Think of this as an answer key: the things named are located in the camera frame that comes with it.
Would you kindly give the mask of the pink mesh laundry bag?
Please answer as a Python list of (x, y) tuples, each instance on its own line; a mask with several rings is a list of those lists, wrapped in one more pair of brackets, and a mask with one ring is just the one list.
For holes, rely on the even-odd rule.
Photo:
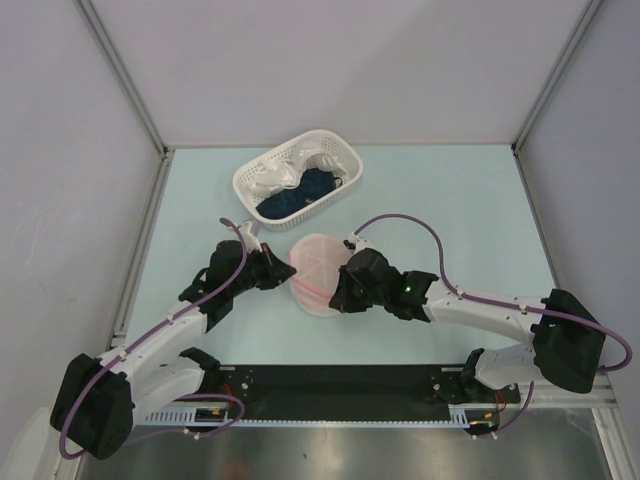
[(288, 252), (288, 263), (296, 269), (289, 280), (291, 292), (303, 311), (317, 317), (340, 314), (329, 303), (339, 282), (339, 268), (351, 257), (343, 241), (326, 234), (309, 234)]

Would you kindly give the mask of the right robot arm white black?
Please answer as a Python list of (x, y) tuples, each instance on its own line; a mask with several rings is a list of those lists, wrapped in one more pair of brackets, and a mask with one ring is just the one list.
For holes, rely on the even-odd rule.
[(474, 301), (433, 273), (397, 270), (370, 248), (353, 254), (338, 272), (329, 306), (340, 313), (379, 306), (401, 320), (464, 325), (513, 340), (510, 347), (479, 348), (467, 358), (461, 388), (473, 401), (520, 382), (546, 380), (577, 394), (593, 388), (605, 336), (568, 292), (554, 289), (531, 305), (501, 296)]

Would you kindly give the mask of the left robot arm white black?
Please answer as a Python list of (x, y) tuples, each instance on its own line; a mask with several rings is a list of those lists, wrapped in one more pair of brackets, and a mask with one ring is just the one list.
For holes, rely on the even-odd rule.
[(166, 317), (129, 345), (68, 364), (50, 417), (65, 459), (103, 460), (147, 415), (183, 396), (207, 400), (221, 387), (218, 361), (195, 343), (232, 310), (237, 296), (272, 290), (296, 273), (267, 244), (220, 242)]

